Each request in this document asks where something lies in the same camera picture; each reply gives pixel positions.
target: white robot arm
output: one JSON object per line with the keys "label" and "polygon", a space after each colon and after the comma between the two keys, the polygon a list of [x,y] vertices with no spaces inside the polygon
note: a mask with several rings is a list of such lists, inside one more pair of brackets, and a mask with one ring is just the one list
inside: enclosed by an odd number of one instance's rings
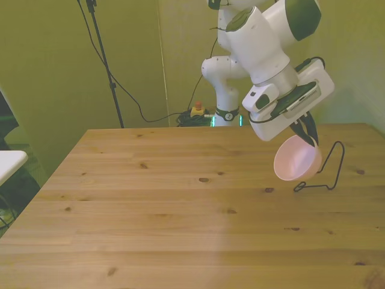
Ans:
{"label": "white robot arm", "polygon": [[263,13],[256,7],[262,2],[229,0],[224,5],[209,0],[211,8],[220,9],[218,27],[226,26],[218,32],[218,41],[232,54],[206,60],[202,72],[217,92],[218,125],[233,125],[230,114],[238,107],[238,94],[226,80],[250,75],[254,86],[242,104],[256,134],[269,141],[331,95],[334,83],[323,61],[308,59],[294,69],[283,52],[316,31],[321,19],[318,2],[279,0]]}

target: white table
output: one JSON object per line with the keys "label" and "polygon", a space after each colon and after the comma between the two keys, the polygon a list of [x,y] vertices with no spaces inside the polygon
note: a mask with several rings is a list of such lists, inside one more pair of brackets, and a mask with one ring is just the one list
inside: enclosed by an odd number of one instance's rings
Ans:
{"label": "white table", "polygon": [[27,161],[22,151],[0,151],[0,185],[5,183]]}

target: microphone stand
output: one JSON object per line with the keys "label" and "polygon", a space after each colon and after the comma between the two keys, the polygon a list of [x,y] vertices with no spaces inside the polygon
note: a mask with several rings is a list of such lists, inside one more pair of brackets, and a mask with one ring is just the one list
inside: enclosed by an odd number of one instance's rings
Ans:
{"label": "microphone stand", "polygon": [[112,96],[114,98],[116,112],[118,114],[120,127],[125,128],[125,125],[123,124],[122,114],[121,114],[120,108],[119,108],[118,99],[116,96],[116,83],[114,83],[112,81],[112,76],[111,76],[111,72],[109,71],[106,53],[105,53],[104,47],[103,47],[102,37],[100,36],[99,27],[98,27],[97,22],[96,22],[96,17],[95,17],[96,0],[86,0],[86,3],[87,3],[88,10],[91,13],[92,21],[94,22],[95,31],[96,31],[97,39],[99,41],[100,51],[101,51],[102,56],[103,56],[104,66],[106,67],[106,70],[107,70],[109,87],[111,89]]}

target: wooden table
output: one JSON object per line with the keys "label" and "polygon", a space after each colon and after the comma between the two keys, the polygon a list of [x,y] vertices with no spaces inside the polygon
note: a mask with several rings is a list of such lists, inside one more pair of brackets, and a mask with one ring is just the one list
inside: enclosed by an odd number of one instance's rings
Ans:
{"label": "wooden table", "polygon": [[0,288],[383,289],[385,140],[319,134],[346,145],[339,186],[295,194],[273,172],[290,131],[89,131],[0,240]]}

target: wood grain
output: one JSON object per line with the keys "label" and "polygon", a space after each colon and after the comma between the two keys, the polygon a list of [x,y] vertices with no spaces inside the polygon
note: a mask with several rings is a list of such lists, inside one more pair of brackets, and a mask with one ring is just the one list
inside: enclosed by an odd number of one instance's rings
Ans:
{"label": "wood grain", "polygon": [[273,171],[291,134],[88,131],[0,240],[1,288],[384,289],[385,140],[320,126],[339,186],[295,194]]}

